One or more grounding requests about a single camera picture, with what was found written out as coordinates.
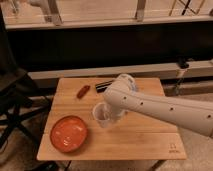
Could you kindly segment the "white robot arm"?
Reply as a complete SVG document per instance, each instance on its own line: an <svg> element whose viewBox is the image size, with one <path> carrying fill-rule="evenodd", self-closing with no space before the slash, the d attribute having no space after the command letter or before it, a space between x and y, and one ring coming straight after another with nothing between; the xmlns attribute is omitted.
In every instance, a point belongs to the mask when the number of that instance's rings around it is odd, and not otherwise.
<svg viewBox="0 0 213 171"><path fill-rule="evenodd" d="M103 98L117 109L142 113L213 138L213 102L141 93L129 74L120 74L106 88Z"/></svg>

